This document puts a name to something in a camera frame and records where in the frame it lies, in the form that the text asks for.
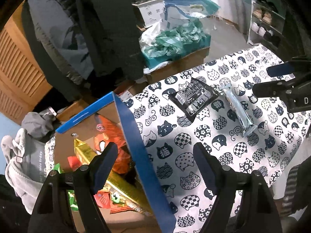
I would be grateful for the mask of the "shoe rack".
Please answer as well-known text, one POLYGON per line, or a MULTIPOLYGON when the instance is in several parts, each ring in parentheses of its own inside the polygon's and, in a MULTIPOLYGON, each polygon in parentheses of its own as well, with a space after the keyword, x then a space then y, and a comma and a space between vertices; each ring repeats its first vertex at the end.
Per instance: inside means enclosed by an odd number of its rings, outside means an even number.
POLYGON ((286 7, 281 0, 251 0, 247 43, 277 50, 283 37, 286 7))

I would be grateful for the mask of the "black hanging coat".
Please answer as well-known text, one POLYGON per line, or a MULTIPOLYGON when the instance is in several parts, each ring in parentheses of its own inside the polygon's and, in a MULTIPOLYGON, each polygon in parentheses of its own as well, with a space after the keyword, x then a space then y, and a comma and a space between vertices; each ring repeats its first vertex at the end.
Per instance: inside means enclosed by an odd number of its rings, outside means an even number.
POLYGON ((68 102, 84 96, 100 98, 123 81, 143 77, 145 60, 141 32, 131 0, 56 0, 81 31, 94 66, 86 81, 76 85, 62 75, 35 36, 28 1, 22 7, 26 39, 47 82, 68 102))

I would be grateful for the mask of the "cat pattern tablecloth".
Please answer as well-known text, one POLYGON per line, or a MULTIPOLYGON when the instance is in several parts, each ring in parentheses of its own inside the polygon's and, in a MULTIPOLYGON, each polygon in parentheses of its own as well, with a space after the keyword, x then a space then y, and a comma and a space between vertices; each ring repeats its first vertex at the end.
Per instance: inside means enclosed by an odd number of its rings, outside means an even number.
POLYGON ((252 91, 254 84, 271 81, 266 69, 280 63, 271 50, 256 45, 170 76, 127 100, 176 218, 173 232, 199 231, 215 201, 193 159, 196 143, 235 171, 260 171, 268 185, 294 157, 310 127, 310 112, 289 113, 279 98, 258 98, 252 91), (185 90, 194 78, 217 88, 230 85, 256 129, 243 136, 242 125, 224 97, 188 120, 169 95, 185 90))

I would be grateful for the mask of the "small black snack packet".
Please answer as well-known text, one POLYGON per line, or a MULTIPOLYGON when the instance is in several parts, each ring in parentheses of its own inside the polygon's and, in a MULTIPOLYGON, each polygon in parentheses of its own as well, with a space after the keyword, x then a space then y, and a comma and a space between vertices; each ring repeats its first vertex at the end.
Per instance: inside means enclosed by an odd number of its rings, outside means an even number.
POLYGON ((168 98, 193 122, 207 105, 218 98, 219 94, 204 82, 192 78, 190 82, 179 85, 179 90, 169 94, 168 98))

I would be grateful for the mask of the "white grey towel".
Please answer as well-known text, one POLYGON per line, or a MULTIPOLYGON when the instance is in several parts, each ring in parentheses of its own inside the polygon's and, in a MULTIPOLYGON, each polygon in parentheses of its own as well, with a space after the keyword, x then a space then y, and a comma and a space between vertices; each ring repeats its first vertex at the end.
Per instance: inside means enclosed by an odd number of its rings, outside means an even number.
POLYGON ((21 198, 25 210, 31 214, 43 183, 35 182, 23 171, 26 135, 27 130, 20 128, 14 138, 10 135, 4 136, 1 149, 7 163, 5 178, 15 194, 21 198))

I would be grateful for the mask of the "blue white plastic bag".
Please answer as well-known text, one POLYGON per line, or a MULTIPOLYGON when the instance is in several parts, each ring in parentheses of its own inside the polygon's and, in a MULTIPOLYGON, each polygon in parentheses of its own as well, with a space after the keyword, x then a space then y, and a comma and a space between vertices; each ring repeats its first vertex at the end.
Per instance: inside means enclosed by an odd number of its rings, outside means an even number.
POLYGON ((214 15, 220 9, 218 0, 163 0, 163 4, 162 26, 167 29, 214 15))

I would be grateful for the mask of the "green snack bag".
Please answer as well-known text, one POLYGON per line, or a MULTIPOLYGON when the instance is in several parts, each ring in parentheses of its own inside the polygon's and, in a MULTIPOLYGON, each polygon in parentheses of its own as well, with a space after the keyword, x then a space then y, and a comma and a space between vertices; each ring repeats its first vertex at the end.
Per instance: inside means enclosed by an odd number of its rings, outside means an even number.
MULTIPOLYGON (((57 163, 54 165, 54 170, 58 171, 60 174, 64 173, 64 171, 61 169, 60 163, 57 163)), ((78 204, 76 202, 74 190, 68 190, 67 191, 68 198, 69 198, 69 204, 72 211, 78 211, 78 204)))

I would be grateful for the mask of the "wooden louvered door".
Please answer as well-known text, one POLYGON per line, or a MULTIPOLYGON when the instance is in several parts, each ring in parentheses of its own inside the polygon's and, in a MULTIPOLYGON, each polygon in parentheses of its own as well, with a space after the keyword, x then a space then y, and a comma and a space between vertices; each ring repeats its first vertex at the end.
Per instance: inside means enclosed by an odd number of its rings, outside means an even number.
POLYGON ((22 25, 20 5, 1 30, 1 113, 17 124, 52 86, 36 62, 22 25))

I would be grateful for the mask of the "orange rice cracker bag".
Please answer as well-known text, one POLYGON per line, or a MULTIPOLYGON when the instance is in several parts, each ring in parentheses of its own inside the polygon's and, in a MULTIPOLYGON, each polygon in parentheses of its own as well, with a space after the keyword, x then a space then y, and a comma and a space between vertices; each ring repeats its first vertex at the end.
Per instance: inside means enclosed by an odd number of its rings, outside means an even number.
POLYGON ((131 202, 112 186, 107 188, 110 195, 110 214, 117 214, 126 211, 135 211, 131 202))

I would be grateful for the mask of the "long gold biscuit pack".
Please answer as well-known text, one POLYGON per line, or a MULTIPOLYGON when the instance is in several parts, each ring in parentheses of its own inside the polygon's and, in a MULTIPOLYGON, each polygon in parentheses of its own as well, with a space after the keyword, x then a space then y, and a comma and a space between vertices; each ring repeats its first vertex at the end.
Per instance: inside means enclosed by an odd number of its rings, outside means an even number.
MULTIPOLYGON (((95 156, 99 155, 86 142, 79 139, 74 140, 74 152, 83 165, 88 165, 95 156)), ((149 202, 139 184, 133 186, 116 172, 110 171, 107 181, 100 191, 109 192, 107 189, 109 186, 112 186, 125 196, 128 201, 131 202, 131 205, 136 212, 148 217, 153 216, 149 202)))

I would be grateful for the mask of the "wooden shelf rack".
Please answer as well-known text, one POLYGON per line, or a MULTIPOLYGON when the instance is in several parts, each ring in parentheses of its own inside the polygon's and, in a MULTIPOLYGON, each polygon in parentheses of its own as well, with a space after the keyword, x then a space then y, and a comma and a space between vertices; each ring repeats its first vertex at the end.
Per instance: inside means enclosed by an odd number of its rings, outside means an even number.
POLYGON ((144 32, 161 21, 163 0, 131 0, 137 20, 137 28, 144 32))

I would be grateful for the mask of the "orange Longkang snack bag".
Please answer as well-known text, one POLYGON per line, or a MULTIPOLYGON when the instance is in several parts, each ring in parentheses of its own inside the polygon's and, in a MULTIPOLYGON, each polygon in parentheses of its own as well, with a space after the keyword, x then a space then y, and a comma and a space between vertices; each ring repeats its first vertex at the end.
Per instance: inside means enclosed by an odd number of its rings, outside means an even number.
MULTIPOLYGON (((75 171, 79 167, 81 167, 82 163, 76 156, 69 156, 67 158, 70 168, 75 171)), ((110 209, 110 195, 109 192, 98 191, 96 195, 94 195, 95 201, 100 208, 110 209)))

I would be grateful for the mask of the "brown cardboard box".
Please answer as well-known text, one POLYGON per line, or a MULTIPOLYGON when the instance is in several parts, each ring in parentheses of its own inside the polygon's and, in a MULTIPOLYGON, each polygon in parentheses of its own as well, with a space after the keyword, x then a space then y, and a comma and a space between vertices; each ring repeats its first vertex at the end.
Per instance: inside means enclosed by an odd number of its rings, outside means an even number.
POLYGON ((145 72, 148 84, 153 84, 162 79, 175 75, 177 73, 189 70, 204 63, 204 59, 209 55, 210 48, 203 48, 193 52, 179 60, 173 62, 164 62, 161 67, 152 72, 145 72))

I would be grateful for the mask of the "grey hanging jacket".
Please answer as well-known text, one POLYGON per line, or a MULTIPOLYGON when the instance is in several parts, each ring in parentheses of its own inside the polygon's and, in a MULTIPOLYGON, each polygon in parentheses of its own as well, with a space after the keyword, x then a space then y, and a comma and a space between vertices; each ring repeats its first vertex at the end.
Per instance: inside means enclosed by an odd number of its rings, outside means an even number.
POLYGON ((27 0, 35 36, 59 71, 81 85, 94 69, 85 39, 56 0, 27 0))

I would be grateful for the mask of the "small wooden crate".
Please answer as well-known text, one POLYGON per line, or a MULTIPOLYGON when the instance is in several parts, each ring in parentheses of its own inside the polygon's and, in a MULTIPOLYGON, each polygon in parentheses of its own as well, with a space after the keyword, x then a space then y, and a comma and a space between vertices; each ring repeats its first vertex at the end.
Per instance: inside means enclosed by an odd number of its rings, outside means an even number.
POLYGON ((89 104, 85 102, 83 99, 80 99, 73 104, 71 104, 69 107, 63 109, 60 113, 56 115, 56 118, 60 122, 66 122, 70 120, 72 117, 83 111, 85 108, 87 108, 89 104))

